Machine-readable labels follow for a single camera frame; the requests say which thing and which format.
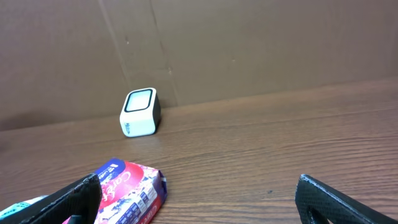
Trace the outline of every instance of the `white cube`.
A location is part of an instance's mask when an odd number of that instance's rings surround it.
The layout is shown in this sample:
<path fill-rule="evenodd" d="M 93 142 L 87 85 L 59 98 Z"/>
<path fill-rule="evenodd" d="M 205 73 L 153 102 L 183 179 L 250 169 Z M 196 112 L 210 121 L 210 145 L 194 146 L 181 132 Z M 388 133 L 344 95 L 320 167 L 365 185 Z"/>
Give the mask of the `white cube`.
<path fill-rule="evenodd" d="M 131 138 L 154 134 L 160 121 L 160 111 L 156 89 L 145 88 L 130 92 L 120 114 L 124 135 Z"/>

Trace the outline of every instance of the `wood grain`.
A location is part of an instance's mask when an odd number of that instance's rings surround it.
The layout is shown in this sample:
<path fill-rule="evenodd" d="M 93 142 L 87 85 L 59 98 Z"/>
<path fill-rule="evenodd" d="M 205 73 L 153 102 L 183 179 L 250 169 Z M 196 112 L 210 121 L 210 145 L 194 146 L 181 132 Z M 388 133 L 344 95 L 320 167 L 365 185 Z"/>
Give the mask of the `wood grain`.
<path fill-rule="evenodd" d="M 0 209 L 51 194 L 111 157 L 159 168 L 169 197 L 154 223 L 299 223 L 306 173 L 398 219 L 398 78 L 163 111 L 126 139 L 118 118 L 0 133 Z"/>

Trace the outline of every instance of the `brown tabletop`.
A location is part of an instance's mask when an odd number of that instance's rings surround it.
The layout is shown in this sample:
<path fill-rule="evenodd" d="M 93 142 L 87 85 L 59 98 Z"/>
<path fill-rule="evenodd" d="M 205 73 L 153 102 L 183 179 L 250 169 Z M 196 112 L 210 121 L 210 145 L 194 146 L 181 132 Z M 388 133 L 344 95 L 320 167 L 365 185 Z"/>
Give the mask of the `brown tabletop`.
<path fill-rule="evenodd" d="M 0 133 L 0 210 L 112 157 L 161 169 L 154 223 L 299 223 L 300 174 L 398 219 L 398 78 L 163 110 L 127 139 L 118 116 Z"/>

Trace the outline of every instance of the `black side of cube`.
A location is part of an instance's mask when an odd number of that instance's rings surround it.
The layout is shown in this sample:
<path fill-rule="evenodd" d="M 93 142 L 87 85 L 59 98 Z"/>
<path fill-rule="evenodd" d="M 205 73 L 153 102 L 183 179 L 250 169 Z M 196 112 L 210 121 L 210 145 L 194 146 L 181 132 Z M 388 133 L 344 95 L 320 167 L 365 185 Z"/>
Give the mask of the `black side of cube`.
<path fill-rule="evenodd" d="M 152 112 L 152 115 L 153 115 L 153 118 L 154 118 L 155 127 L 156 127 L 155 133 L 156 133 L 157 128 L 159 127 L 159 124 L 160 124 L 160 114 L 161 113 L 162 113 L 162 109 L 160 108 L 160 102 L 159 102 L 159 99 L 158 99 L 157 94 L 156 94 L 155 102 L 154 102 L 154 110 Z"/>

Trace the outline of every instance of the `pink and blue package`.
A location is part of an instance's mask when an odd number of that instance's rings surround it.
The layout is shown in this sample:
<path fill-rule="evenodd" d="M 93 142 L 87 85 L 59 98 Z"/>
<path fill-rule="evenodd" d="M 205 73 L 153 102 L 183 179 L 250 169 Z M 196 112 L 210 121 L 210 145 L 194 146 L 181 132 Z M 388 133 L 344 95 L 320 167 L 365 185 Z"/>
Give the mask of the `pink and blue package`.
<path fill-rule="evenodd" d="M 160 170 L 111 159 L 95 173 L 103 191 L 95 224 L 149 223 L 166 200 Z"/>

